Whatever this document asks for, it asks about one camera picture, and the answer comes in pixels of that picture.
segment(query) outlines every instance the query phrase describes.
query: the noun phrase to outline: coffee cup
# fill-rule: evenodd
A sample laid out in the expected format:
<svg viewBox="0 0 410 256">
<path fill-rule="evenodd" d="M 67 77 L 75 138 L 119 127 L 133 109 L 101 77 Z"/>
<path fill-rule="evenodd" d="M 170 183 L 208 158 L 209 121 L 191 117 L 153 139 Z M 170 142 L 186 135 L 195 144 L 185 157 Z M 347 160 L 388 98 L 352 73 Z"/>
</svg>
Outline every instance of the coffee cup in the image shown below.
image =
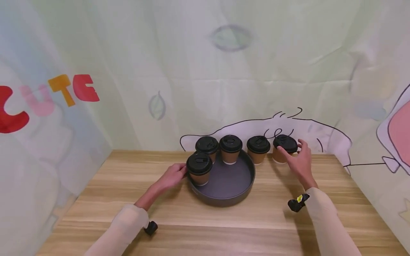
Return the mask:
<svg viewBox="0 0 410 256">
<path fill-rule="evenodd" d="M 242 149 L 242 145 L 241 139 L 235 135 L 226 135 L 222 137 L 219 141 L 222 161 L 229 165 L 236 163 Z"/>
<path fill-rule="evenodd" d="M 207 154 L 196 152 L 188 157 L 187 170 L 197 186 L 208 183 L 211 169 L 212 160 Z"/>
<path fill-rule="evenodd" d="M 261 164 L 271 149 L 271 144 L 265 136 L 253 136 L 248 139 L 246 146 L 248 147 L 248 155 L 255 165 Z"/>
<path fill-rule="evenodd" d="M 218 151 L 218 148 L 218 141 L 210 136 L 199 138 L 199 140 L 197 140 L 195 144 L 195 150 L 197 152 L 207 154 L 212 159 L 212 163 L 215 163 L 216 152 Z"/>
<path fill-rule="evenodd" d="M 283 147 L 283 149 L 289 154 L 292 155 L 296 151 L 298 151 L 298 143 L 295 139 L 288 135 L 278 135 L 273 140 L 273 151 L 272 151 L 272 158 L 275 163 L 278 164 L 285 164 L 287 163 L 286 157 L 278 150 L 278 146 Z"/>
</svg>

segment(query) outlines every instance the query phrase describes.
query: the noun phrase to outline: cup lid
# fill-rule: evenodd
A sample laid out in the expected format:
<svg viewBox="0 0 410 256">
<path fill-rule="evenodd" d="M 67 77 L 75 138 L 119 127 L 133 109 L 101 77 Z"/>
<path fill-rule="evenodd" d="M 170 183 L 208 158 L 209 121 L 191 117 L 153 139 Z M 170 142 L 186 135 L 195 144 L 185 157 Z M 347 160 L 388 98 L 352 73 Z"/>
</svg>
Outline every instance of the cup lid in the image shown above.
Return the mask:
<svg viewBox="0 0 410 256">
<path fill-rule="evenodd" d="M 204 175 L 212 168 L 212 160 L 207 154 L 193 153 L 187 160 L 187 170 L 194 175 Z"/>
<path fill-rule="evenodd" d="M 242 141 L 235 135 L 225 135 L 219 141 L 221 149 L 227 153 L 236 153 L 242 149 Z"/>
<path fill-rule="evenodd" d="M 218 141 L 211 136 L 199 138 L 195 144 L 195 150 L 205 154 L 213 154 L 218 150 Z"/>
<path fill-rule="evenodd" d="M 278 146 L 281 146 L 289 154 L 292 154 L 298 151 L 298 143 L 296 142 L 296 140 L 284 134 L 280 134 L 276 136 L 276 138 L 273 140 L 273 146 L 275 148 L 277 148 Z"/>
<path fill-rule="evenodd" d="M 271 144 L 265 136 L 253 136 L 248 139 L 246 146 L 248 150 L 258 154 L 265 154 L 271 149 Z"/>
</svg>

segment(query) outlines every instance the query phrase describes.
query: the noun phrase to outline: orange letter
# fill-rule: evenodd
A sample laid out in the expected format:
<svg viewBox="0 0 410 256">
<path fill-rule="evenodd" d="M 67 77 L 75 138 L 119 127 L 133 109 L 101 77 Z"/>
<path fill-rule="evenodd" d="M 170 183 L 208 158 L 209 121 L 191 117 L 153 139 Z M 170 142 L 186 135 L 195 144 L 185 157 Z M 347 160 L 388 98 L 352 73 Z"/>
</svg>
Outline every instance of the orange letter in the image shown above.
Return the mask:
<svg viewBox="0 0 410 256">
<path fill-rule="evenodd" d="M 18 131 L 28 123 L 30 119 L 26 112 L 21 112 L 15 116 L 11 116 L 4 111 L 4 105 L 13 90 L 8 86 L 0 86 L 0 133 L 9 134 Z"/>
<path fill-rule="evenodd" d="M 86 86 L 86 84 L 92 84 L 93 80 L 90 75 L 74 75 L 73 88 L 74 93 L 78 99 L 82 101 L 100 101 L 96 90 L 92 86 Z"/>
<path fill-rule="evenodd" d="M 75 102 L 73 98 L 71 97 L 70 92 L 67 90 L 67 86 L 69 86 L 71 83 L 70 83 L 70 79 L 68 78 L 66 74 L 59 75 L 58 77 L 54 77 L 48 80 L 48 83 L 53 92 L 61 91 L 63 93 L 64 99 L 66 100 L 68 106 L 75 105 Z"/>
</svg>

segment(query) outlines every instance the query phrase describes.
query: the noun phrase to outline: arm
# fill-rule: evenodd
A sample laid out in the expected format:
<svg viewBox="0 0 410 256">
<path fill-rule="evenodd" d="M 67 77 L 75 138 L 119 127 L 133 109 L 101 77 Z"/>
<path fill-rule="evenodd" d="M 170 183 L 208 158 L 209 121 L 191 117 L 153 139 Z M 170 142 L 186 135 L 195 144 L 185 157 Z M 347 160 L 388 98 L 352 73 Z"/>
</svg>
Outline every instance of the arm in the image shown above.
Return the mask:
<svg viewBox="0 0 410 256">
<path fill-rule="evenodd" d="M 154 201 L 181 181 L 187 168 L 184 163 L 170 166 L 164 175 L 138 199 L 127 204 L 112 220 L 107 231 L 88 249 L 86 256 L 121 256 L 139 231 L 148 226 L 148 209 Z"/>
<path fill-rule="evenodd" d="M 308 144 L 299 140 L 298 156 L 289 155 L 282 147 L 278 150 L 286 157 L 289 167 L 296 174 L 309 198 L 306 208 L 313 222 L 317 244 L 322 256 L 361 255 L 352 238 L 340 222 L 337 210 L 330 198 L 319 190 L 311 171 L 311 153 Z"/>
</svg>

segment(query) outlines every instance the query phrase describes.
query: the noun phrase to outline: white sleeve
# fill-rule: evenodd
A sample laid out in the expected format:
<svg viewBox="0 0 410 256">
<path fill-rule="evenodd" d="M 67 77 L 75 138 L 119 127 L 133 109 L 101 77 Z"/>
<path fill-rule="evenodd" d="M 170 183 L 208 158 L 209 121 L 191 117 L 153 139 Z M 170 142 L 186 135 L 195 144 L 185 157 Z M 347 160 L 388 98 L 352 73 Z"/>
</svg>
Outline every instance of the white sleeve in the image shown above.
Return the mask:
<svg viewBox="0 0 410 256">
<path fill-rule="evenodd" d="M 148 223 L 148 213 L 144 209 L 133 204 L 125 205 L 85 256 L 121 256 L 139 231 L 147 228 Z"/>
<path fill-rule="evenodd" d="M 317 188 L 309 188 L 305 205 L 313 222 L 322 256 L 357 256 L 359 249 L 337 216 L 331 199 Z"/>
</svg>

